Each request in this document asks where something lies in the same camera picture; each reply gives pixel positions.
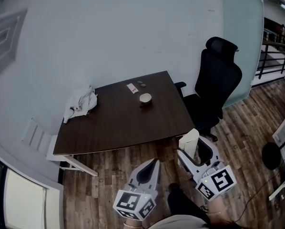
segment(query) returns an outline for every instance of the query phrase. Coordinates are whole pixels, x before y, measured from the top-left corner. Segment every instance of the chair headrest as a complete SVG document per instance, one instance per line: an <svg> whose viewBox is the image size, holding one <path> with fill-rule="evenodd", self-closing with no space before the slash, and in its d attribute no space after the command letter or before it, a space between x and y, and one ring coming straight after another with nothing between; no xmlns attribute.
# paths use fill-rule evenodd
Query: chair headrest
<svg viewBox="0 0 285 229"><path fill-rule="evenodd" d="M206 43L206 48L216 52L224 60L229 62L234 62L234 54L237 51L238 47L220 37L212 37Z"/></svg>

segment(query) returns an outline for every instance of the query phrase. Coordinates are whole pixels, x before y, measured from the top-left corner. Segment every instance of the black office chair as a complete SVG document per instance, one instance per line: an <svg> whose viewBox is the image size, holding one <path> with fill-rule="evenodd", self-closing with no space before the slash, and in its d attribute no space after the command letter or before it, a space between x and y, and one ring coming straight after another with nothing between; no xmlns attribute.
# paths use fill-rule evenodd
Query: black office chair
<svg viewBox="0 0 285 229"><path fill-rule="evenodd" d="M186 83L179 82L175 86L181 95L193 120L195 128L213 141L218 138L210 133L210 129L223 119L222 107L240 83L242 72L234 63L234 54L238 47L219 37L212 37L206 43L201 55L201 69L195 85L197 94L183 97L181 88Z"/></svg>

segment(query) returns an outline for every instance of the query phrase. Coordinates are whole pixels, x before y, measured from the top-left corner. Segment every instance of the dark wooden table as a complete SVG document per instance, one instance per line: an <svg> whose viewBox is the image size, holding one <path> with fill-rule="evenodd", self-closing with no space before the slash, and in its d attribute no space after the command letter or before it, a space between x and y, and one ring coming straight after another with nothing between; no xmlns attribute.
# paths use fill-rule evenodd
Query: dark wooden table
<svg viewBox="0 0 285 229"><path fill-rule="evenodd" d="M138 81L146 84L141 87ZM127 84L139 90L133 94ZM193 122L167 71L97 88L97 106L87 116L62 123L54 155L94 153L185 134ZM152 104L140 108L149 93Z"/></svg>

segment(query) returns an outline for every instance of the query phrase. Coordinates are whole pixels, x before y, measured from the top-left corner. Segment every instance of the person's arm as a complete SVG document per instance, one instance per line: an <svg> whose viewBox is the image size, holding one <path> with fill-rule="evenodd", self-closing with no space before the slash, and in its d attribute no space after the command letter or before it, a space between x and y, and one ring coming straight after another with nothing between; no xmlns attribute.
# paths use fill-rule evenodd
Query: person's arm
<svg viewBox="0 0 285 229"><path fill-rule="evenodd" d="M143 223L139 220L127 219L124 223L123 229L141 229L143 228Z"/></svg>
<svg viewBox="0 0 285 229"><path fill-rule="evenodd" d="M232 222L227 213L222 196L219 196L208 203L207 215L211 224L227 224Z"/></svg>

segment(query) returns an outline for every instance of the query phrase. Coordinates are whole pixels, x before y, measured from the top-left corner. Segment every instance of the black pants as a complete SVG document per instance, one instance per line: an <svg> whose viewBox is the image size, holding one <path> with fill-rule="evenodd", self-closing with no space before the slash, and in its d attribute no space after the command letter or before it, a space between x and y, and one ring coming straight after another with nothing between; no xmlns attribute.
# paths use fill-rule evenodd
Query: black pants
<svg viewBox="0 0 285 229"><path fill-rule="evenodd" d="M181 189L171 191L168 196L168 204L172 215L195 216L210 224L207 214L193 203Z"/></svg>

